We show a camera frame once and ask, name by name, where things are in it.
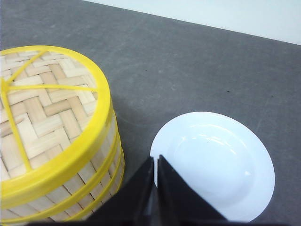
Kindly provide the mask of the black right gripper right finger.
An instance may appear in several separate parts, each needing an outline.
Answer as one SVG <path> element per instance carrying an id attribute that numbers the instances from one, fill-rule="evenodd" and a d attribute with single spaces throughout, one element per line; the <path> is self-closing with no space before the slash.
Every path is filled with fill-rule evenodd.
<path id="1" fill-rule="evenodd" d="M 160 155 L 157 170 L 163 226 L 227 226 L 228 220 L 200 197 Z"/>

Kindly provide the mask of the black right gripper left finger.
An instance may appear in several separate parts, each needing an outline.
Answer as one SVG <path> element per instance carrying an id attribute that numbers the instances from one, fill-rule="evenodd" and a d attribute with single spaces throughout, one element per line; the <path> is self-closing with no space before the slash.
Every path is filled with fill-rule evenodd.
<path id="1" fill-rule="evenodd" d="M 149 226 L 154 159 L 148 157 L 119 191 L 87 220 L 89 226 Z"/>

